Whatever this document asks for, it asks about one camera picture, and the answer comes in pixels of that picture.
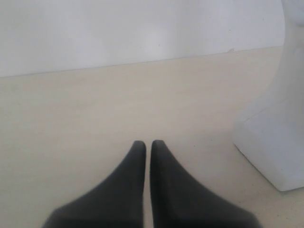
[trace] white object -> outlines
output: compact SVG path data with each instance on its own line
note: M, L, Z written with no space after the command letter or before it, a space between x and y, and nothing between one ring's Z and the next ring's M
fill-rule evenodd
M270 87L237 118L234 143L280 191L304 186L304 0L282 0L285 43Z
M279 0L7 0L0 76L280 46L283 20Z

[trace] floor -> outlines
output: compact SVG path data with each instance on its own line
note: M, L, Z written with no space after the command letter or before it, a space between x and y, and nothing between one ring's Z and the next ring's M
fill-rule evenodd
M152 140L165 140L195 178L265 228L303 227L304 189L278 192L231 140L236 115L270 83L280 53L0 78L1 227L40 227L110 174L136 139L148 151ZM148 175L145 187L152 228Z

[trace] white wall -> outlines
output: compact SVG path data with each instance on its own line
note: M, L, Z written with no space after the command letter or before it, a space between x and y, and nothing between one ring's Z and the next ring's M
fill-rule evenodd
M0 0L0 76L279 46L280 0Z

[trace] beige floor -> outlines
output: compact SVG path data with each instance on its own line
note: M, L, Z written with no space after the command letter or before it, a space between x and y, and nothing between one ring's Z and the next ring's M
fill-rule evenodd
M280 51L1 78L0 227L40 227L105 178L135 139L148 150L164 139L194 177L265 228L303 227L304 189L276 191L231 140L236 114L267 87ZM148 181L145 212L151 228Z

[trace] wall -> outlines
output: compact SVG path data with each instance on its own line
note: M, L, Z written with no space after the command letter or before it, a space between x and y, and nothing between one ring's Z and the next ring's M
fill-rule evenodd
M0 76L279 46L280 0L0 0Z

